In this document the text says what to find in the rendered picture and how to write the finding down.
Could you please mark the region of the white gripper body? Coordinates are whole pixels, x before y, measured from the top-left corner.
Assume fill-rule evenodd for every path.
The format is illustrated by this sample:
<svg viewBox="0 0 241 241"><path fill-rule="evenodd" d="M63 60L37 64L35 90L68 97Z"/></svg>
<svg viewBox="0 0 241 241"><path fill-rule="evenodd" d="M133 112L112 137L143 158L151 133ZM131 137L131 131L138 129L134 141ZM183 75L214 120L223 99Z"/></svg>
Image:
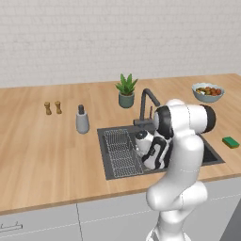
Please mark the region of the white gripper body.
<svg viewBox="0 0 241 241"><path fill-rule="evenodd" d="M141 157L141 161L147 169L164 169L169 165L169 152L151 150Z"/></svg>

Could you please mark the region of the dark grey sink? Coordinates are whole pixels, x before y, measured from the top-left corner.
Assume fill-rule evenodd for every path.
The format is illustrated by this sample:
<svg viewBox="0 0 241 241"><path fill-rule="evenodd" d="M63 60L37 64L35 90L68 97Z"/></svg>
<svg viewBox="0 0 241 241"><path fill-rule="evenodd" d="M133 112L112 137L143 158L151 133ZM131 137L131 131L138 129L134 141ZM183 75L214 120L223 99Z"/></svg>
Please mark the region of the dark grey sink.
<svg viewBox="0 0 241 241"><path fill-rule="evenodd" d="M133 142L134 148L136 148L136 140L135 140L135 135L138 131L140 131L140 128L138 126L134 126L134 125L129 125L129 126L117 126L117 127L108 127L108 128L102 128L102 129L98 129L97 133L98 133L98 138L99 138L99 143L100 143L100 149L101 149L101 153L102 153L102 158L103 158L103 163L104 163L104 172L105 172L105 178L106 180L114 180L114 179L119 179L119 178L115 178L112 168L111 168L111 164L110 164L110 160L109 160L109 156L107 153L107 147L106 147L106 143L104 140L104 132L107 130L115 130L115 129L126 129L130 135L130 138ZM166 169L147 169L144 164L140 159L140 163L143 169L143 173L140 175L146 175L146 174L154 174L154 173L158 173L158 172L164 172L166 171Z"/></svg>

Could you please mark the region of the grey panel under sink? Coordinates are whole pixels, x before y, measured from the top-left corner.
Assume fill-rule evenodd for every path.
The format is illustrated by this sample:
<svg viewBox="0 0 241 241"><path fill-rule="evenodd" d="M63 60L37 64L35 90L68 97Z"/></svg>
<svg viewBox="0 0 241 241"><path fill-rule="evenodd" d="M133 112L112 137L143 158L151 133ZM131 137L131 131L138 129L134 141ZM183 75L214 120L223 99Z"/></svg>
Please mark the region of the grey panel under sink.
<svg viewBox="0 0 241 241"><path fill-rule="evenodd" d="M223 179L204 183L208 191L205 202L241 199L241 177ZM146 202L146 194L138 193L98 201L87 201L77 204L80 223L90 223L114 217L127 217L151 212Z"/></svg>

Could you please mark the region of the green sponge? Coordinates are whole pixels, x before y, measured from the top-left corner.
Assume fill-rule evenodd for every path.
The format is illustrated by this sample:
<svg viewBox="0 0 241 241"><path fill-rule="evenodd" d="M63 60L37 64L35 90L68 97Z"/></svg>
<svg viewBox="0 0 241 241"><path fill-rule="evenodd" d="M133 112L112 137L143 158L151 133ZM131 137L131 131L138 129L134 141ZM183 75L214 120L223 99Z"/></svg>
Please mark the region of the green sponge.
<svg viewBox="0 0 241 241"><path fill-rule="evenodd" d="M231 149L235 149L239 147L239 143L236 140L234 140L232 137L224 137L222 138L222 142Z"/></svg>

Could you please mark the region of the dark grey tap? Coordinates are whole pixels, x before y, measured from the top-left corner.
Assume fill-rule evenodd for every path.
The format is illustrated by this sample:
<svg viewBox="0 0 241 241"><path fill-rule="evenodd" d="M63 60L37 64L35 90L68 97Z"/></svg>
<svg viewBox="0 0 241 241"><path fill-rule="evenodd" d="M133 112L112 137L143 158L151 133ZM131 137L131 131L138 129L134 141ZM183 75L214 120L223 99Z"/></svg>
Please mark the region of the dark grey tap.
<svg viewBox="0 0 241 241"><path fill-rule="evenodd" d="M152 119L144 118L145 106L146 106L146 96L149 96L149 98L151 99L151 101L153 102L153 104L156 107L158 107L160 105L160 102L156 99L156 97L153 95L153 93L148 88L143 89L142 95L141 95L140 115L139 115L138 119L133 120L134 126L144 126L144 125L153 123Z"/></svg>

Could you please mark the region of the green plant in grey pot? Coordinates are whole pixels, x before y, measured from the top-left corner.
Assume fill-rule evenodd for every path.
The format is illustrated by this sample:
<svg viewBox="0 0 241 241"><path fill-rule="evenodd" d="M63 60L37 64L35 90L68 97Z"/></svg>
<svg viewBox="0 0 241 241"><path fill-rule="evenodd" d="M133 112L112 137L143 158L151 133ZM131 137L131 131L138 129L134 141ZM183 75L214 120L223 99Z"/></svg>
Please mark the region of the green plant in grey pot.
<svg viewBox="0 0 241 241"><path fill-rule="evenodd" d="M119 91L119 105L122 108L130 108L133 106L136 83L137 80L133 79L132 74L129 74L127 78L125 78L123 74L120 75L120 82L116 84L116 88Z"/></svg>

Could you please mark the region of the grey cupboard door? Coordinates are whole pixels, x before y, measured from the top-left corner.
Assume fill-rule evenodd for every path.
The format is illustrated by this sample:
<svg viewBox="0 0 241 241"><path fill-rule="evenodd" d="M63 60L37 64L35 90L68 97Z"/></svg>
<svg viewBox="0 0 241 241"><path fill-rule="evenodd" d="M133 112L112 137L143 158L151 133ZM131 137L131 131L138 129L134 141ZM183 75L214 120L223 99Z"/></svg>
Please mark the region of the grey cupboard door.
<svg viewBox="0 0 241 241"><path fill-rule="evenodd" d="M207 203L185 220L184 231L191 241L241 241L241 199ZM80 223L83 241L145 241L158 213L114 217Z"/></svg>

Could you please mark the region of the grey soap dispenser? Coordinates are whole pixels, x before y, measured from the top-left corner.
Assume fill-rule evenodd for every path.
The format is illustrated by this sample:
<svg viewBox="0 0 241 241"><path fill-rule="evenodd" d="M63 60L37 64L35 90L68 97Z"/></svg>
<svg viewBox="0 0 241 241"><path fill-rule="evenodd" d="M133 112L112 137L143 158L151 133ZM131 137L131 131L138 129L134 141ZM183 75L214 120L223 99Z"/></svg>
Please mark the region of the grey soap dispenser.
<svg viewBox="0 0 241 241"><path fill-rule="evenodd" d="M82 104L78 106L75 117L75 125L79 134L86 134L89 130L88 113Z"/></svg>

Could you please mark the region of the grey bowl of fruit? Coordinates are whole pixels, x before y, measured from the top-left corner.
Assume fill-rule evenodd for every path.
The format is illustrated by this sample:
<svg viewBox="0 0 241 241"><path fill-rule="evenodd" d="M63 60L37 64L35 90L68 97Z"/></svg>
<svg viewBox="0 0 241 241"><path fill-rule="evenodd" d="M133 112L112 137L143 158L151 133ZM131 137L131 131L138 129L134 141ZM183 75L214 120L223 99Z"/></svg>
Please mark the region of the grey bowl of fruit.
<svg viewBox="0 0 241 241"><path fill-rule="evenodd" d="M211 83L197 83L192 86L194 96L201 102L214 103L219 100L225 90Z"/></svg>

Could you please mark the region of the grey drawer front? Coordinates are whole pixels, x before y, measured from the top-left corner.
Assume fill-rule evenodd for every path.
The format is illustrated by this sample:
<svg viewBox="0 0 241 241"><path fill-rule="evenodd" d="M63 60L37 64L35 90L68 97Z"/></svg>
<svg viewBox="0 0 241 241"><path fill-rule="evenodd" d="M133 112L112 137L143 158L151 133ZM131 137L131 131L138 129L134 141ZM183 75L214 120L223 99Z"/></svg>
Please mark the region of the grey drawer front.
<svg viewBox="0 0 241 241"><path fill-rule="evenodd" d="M3 223L5 226L10 226L17 221L24 225L22 229L0 233L0 237L49 230L55 227L66 227L79 223L75 204L0 216L0 225Z"/></svg>

